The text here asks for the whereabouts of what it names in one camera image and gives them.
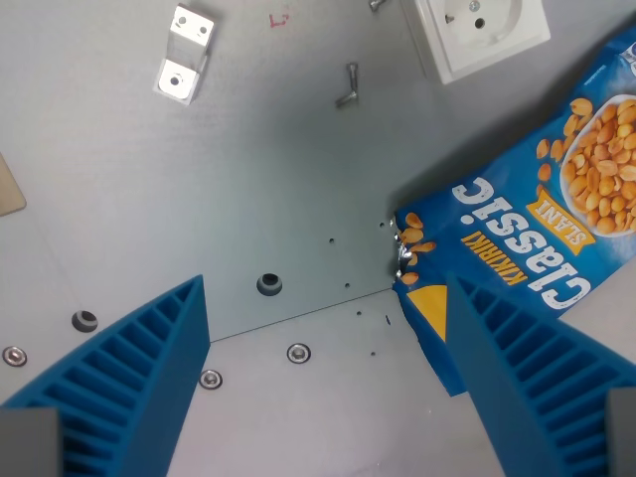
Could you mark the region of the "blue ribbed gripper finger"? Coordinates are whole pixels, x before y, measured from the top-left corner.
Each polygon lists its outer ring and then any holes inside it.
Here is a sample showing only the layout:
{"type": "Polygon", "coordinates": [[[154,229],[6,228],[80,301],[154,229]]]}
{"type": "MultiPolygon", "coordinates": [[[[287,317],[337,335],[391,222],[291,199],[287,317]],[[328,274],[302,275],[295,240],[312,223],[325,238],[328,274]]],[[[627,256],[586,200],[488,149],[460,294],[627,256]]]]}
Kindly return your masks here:
{"type": "Polygon", "coordinates": [[[197,275],[98,332],[3,405],[58,411],[66,476],[164,476],[209,348],[197,275]]]}
{"type": "Polygon", "coordinates": [[[447,350],[504,474],[609,475],[606,398],[634,365],[464,277],[447,286],[447,350]]]}

